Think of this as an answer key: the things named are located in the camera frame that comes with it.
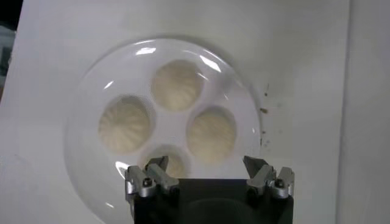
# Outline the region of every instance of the dumpling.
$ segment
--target dumpling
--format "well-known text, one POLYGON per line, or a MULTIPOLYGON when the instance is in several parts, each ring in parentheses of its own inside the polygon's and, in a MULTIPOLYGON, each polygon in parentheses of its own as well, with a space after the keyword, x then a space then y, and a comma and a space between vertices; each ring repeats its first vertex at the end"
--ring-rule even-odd
POLYGON ((233 152, 235 138, 235 126, 227 116, 206 111, 189 127, 187 144, 196 158, 213 164, 225 160, 233 152))
POLYGON ((189 108, 202 91, 199 68, 186 60, 175 60, 162 66, 152 81, 155 101, 169 111, 189 108))
POLYGON ((115 153, 129 153, 149 138, 151 123, 144 105, 134 97, 124 97, 105 109, 99 121, 99 136, 115 153))
POLYGON ((187 169, 184 165, 183 159, 179 155, 173 152, 174 148, 163 148, 162 150, 157 150, 154 153, 151 153, 145 160, 140 163, 142 168, 145 167, 147 162, 152 158, 157 158, 161 156, 168 156, 168 166, 166 167, 165 172, 174 178, 186 178, 187 169))

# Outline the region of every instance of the brown speck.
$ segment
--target brown speck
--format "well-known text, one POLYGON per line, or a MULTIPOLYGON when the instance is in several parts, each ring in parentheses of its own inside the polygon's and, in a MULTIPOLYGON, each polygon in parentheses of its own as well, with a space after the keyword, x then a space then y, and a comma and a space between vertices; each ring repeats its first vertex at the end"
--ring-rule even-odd
POLYGON ((268 96, 268 89, 269 89, 269 83, 267 84, 266 92, 264 93, 264 96, 268 96))
POLYGON ((264 113, 264 114, 268 114, 268 110, 265 109, 265 108, 260 108, 260 111, 261 111, 262 113, 264 113))

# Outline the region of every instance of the screw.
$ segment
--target screw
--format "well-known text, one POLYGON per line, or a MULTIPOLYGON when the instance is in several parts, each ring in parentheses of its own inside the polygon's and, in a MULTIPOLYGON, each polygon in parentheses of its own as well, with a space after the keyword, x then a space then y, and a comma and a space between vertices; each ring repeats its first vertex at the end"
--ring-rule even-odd
POLYGON ((283 182, 282 179, 276 179, 275 180, 275 187, 284 188, 285 187, 285 183, 283 182))
POLYGON ((144 187, 149 187, 151 186, 153 183, 152 179, 150 179, 149 177, 145 178, 143 181, 142 181, 142 186, 144 187))
POLYGON ((249 198, 257 198, 258 197, 258 191, 256 188, 251 187, 247 191, 247 195, 249 198))

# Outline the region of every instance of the round plate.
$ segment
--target round plate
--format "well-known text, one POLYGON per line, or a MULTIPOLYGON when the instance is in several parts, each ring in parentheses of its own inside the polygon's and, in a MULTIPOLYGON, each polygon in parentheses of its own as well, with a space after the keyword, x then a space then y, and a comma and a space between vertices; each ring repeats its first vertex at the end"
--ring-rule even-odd
POLYGON ((180 40, 140 41, 95 63, 77 89, 65 127, 64 157, 70 180, 82 201, 110 224, 131 222, 124 197, 124 170, 156 155, 156 150, 172 146, 167 153, 175 153, 182 160, 188 178, 247 178, 242 157, 260 152, 256 103, 241 77, 215 54, 180 40), (199 98, 187 110, 176 112, 155 103, 151 92, 156 71, 174 60, 195 63, 203 78, 199 98), (108 150, 98 135, 104 110, 120 96, 140 100, 152 124, 146 143, 124 155, 108 150), (186 144, 188 126, 209 108, 229 111, 236 127, 233 153, 217 164, 199 161, 186 144))

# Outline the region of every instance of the white wall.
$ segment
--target white wall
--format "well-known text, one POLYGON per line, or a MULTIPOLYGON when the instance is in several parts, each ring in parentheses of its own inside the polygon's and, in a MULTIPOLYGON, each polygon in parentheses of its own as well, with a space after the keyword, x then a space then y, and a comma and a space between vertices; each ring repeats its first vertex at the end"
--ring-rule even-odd
POLYGON ((351 1, 338 223, 390 223, 390 1, 351 1))

